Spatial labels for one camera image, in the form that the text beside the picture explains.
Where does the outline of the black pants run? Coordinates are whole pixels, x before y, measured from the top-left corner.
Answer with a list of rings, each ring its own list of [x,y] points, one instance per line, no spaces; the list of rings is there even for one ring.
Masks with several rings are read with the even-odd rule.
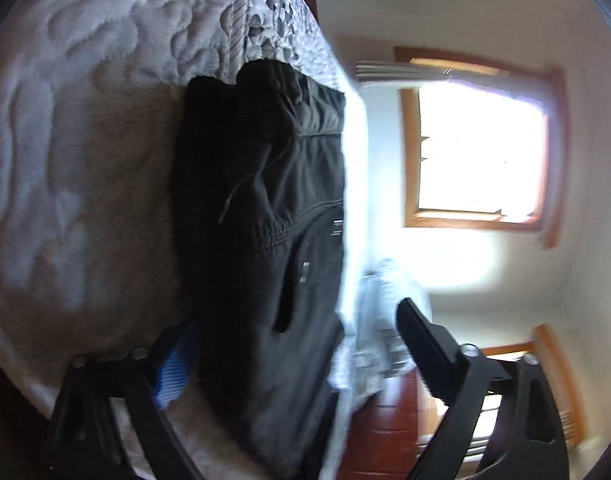
[[[245,64],[187,86],[170,177],[197,375],[214,413],[278,479],[314,479],[345,331],[345,97],[292,66]]]

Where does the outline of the dark wooden headboard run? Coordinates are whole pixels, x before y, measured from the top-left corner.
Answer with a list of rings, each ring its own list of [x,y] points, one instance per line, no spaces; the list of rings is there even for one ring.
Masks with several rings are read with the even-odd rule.
[[[357,410],[337,477],[404,479],[416,463],[420,439],[438,426],[435,400],[417,370],[385,380]]]

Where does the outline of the grey folded duvet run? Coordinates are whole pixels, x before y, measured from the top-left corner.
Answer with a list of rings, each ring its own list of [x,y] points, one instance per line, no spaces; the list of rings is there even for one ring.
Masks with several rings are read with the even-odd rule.
[[[345,348],[350,372],[341,378],[350,388],[353,411],[383,390],[388,378],[402,376],[415,368],[395,322],[398,304],[406,298],[413,301],[427,320],[432,319],[428,292],[398,262],[380,261],[359,282],[351,316],[350,344]]]

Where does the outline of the wooden framed window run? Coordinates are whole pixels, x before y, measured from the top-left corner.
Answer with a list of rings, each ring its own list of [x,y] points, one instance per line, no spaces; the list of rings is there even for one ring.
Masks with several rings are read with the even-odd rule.
[[[430,48],[394,56],[441,77],[399,93],[405,226],[534,232],[556,247],[570,148],[563,68]]]

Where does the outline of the grey quilted bedspread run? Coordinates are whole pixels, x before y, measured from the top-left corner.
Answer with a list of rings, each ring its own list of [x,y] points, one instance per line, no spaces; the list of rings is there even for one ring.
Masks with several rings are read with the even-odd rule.
[[[323,466],[336,477],[351,392],[345,348],[366,260],[365,106],[304,0],[3,0],[0,365],[51,422],[75,356],[121,359],[195,324],[174,248],[170,177],[184,94],[286,63],[345,97],[343,335]],[[200,479],[278,479],[211,408],[196,367],[164,410]]]

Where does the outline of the grey curtain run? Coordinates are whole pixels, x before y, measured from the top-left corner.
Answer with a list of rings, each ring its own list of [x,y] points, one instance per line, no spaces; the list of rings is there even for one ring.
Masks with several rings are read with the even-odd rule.
[[[357,62],[355,76],[364,84],[377,82],[432,82],[450,80],[450,70],[416,66],[405,63],[386,63],[376,61]]]

